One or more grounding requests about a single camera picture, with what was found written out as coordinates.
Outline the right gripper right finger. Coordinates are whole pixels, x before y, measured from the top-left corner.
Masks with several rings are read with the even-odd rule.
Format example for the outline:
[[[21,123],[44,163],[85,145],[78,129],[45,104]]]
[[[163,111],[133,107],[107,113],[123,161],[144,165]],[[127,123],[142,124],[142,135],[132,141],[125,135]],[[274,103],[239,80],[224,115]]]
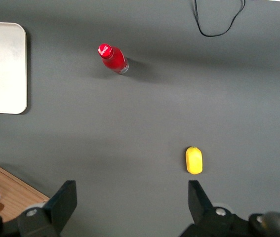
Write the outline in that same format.
[[[211,201],[197,180],[188,182],[188,207],[194,224],[198,224],[204,215],[213,208]]]

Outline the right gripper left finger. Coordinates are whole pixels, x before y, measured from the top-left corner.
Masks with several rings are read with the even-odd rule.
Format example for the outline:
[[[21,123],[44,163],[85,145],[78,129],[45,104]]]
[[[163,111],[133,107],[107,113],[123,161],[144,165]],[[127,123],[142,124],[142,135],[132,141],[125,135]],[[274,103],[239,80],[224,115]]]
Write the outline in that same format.
[[[53,197],[43,206],[57,233],[61,233],[77,206],[75,180],[67,180]]]

